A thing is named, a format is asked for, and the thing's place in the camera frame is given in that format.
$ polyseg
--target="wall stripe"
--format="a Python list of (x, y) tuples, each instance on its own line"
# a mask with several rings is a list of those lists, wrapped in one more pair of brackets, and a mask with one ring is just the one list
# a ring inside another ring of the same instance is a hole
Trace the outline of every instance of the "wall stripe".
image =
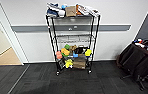
[[(131, 25), (100, 25), (99, 31), (127, 31)], [(11, 26), (13, 31), (48, 31), (47, 26)], [(89, 31), (90, 25), (56, 25), (56, 31)]]

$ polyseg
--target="green object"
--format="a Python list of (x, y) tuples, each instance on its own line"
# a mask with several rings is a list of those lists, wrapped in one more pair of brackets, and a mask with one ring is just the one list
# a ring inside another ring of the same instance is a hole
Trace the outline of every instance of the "green object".
[(64, 48), (68, 50), (70, 48), (70, 46), (68, 44), (66, 44)]
[(62, 54), (62, 56), (64, 56), (64, 57), (68, 57), (69, 55), (65, 55), (64, 53), (61, 53)]

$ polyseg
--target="gray carpet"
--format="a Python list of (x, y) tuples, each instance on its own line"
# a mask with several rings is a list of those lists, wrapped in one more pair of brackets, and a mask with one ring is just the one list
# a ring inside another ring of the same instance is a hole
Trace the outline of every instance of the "gray carpet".
[(0, 94), (148, 94), (132, 78), (120, 79), (125, 75), (115, 61), (93, 62), (90, 74), (65, 69), (59, 76), (55, 63), (0, 66)]

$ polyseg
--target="caster wheel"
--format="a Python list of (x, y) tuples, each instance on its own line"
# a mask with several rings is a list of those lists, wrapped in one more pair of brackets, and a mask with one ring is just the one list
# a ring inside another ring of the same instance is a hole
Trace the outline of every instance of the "caster wheel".
[(122, 80), (122, 79), (124, 79), (123, 77), (120, 77), (120, 79)]
[(141, 91), (143, 91), (143, 90), (144, 90), (144, 88), (140, 88), (140, 90), (141, 90)]
[(91, 71), (91, 70), (89, 70), (88, 72), (89, 72), (89, 73), (91, 73), (92, 71)]
[(59, 72), (57, 72), (56, 75), (58, 76), (59, 75)]

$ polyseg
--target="yellow object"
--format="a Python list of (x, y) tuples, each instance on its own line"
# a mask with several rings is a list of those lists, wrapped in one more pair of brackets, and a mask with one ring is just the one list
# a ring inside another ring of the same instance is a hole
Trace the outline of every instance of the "yellow object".
[(90, 56), (90, 54), (91, 54), (91, 50), (87, 49), (87, 51), (85, 52), (85, 56)]
[(68, 51), (68, 50), (65, 50), (65, 51), (64, 51), (64, 54), (65, 54), (65, 55), (69, 55), (69, 53), (70, 53), (70, 51)]
[(62, 49), (61, 49), (61, 53), (64, 53), (65, 51), (66, 51), (65, 48), (62, 48)]
[(72, 59), (68, 59), (68, 60), (65, 61), (66, 68), (69, 68), (69, 66), (72, 66), (72, 65), (73, 65)]

